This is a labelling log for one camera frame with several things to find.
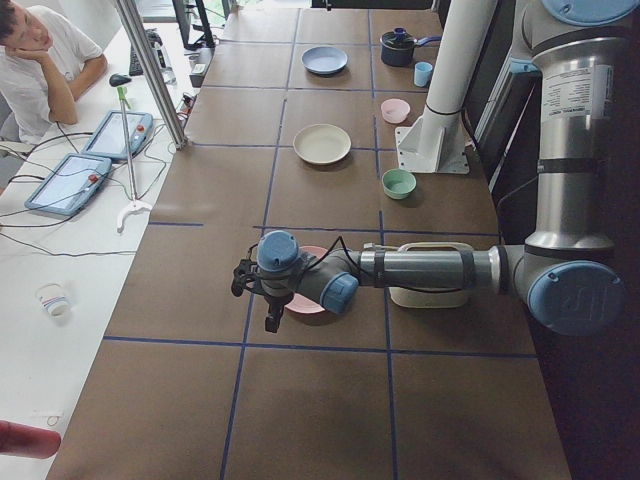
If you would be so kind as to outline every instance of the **white plate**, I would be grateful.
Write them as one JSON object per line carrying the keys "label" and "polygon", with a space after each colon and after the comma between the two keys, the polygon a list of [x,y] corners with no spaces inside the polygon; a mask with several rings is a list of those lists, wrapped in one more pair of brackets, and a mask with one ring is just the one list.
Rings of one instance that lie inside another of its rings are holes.
{"label": "white plate", "polygon": [[332,75],[347,64],[347,54],[335,47],[314,47],[302,54],[302,64],[311,73]]}
{"label": "white plate", "polygon": [[349,153],[351,139],[347,132],[335,125],[309,125],[297,133],[293,149],[305,162],[328,165],[342,160]]}

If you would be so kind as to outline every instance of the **white desk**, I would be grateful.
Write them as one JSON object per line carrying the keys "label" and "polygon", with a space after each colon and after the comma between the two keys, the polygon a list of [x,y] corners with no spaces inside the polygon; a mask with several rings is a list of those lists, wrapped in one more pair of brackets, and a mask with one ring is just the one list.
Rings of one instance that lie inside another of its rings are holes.
{"label": "white desk", "polygon": [[[154,26],[158,27],[176,72],[177,85],[169,90],[177,105],[182,92],[193,93],[188,60],[182,56],[177,26]],[[119,109],[117,93],[109,86],[108,79],[113,73],[128,71],[129,42],[123,30],[105,54],[109,60],[108,72],[79,100],[80,121],[64,127],[65,132],[93,131],[108,110]],[[144,77],[135,77],[127,89],[132,108],[152,113],[156,126],[161,124]],[[54,125],[45,138],[58,135],[60,131]],[[86,136],[71,138],[78,150],[88,139]],[[72,151],[68,141],[62,138],[36,150],[29,160],[52,168]],[[163,129],[150,145],[148,154],[167,164],[142,154],[134,160],[138,193],[149,189],[143,200],[152,205],[173,151],[170,136]],[[44,177],[48,171],[25,164],[18,173]],[[126,165],[118,168],[112,178],[129,191]],[[24,210],[24,201],[38,183],[23,181],[14,181],[0,196],[0,215]],[[116,217],[129,201],[122,186],[105,180],[87,208],[69,222],[50,228],[3,227],[0,233],[56,253],[135,251],[149,214],[128,216],[123,233],[118,234]],[[0,222],[46,225],[60,218],[30,211],[2,217]],[[52,428],[64,434],[132,261],[131,253],[79,258],[51,256],[0,237],[0,419]],[[36,290],[50,282],[61,284],[71,302],[71,310],[56,319],[45,312],[35,297]],[[0,455],[0,478],[43,479],[52,461]]]}

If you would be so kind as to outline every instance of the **pot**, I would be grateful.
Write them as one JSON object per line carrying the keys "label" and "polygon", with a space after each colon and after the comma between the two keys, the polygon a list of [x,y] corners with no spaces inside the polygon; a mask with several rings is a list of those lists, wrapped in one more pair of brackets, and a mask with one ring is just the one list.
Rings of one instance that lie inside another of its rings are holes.
{"label": "pot", "polygon": [[404,28],[395,28],[380,37],[382,63],[392,67],[404,67],[413,61],[413,49],[430,42],[439,42],[442,37],[424,37],[416,40]]}

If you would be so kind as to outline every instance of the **red object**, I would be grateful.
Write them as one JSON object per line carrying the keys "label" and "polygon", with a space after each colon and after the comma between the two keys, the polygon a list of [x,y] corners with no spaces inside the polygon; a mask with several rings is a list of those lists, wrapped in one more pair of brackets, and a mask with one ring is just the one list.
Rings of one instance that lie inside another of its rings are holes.
{"label": "red object", "polygon": [[0,454],[49,458],[60,448],[58,432],[0,420]]}

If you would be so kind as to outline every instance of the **pink plate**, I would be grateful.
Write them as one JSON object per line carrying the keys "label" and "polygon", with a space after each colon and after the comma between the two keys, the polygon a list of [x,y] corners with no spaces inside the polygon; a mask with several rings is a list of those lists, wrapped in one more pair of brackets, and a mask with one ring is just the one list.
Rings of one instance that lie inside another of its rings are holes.
{"label": "pink plate", "polygon": [[[327,253],[326,248],[322,247],[314,247],[312,245],[300,247],[301,250],[305,252],[309,252],[312,255],[320,258],[322,255]],[[324,308],[318,305],[316,302],[309,300],[307,297],[303,297],[300,294],[295,294],[293,296],[293,300],[291,300],[285,307],[287,310],[291,310],[296,313],[320,313],[324,312]]]}

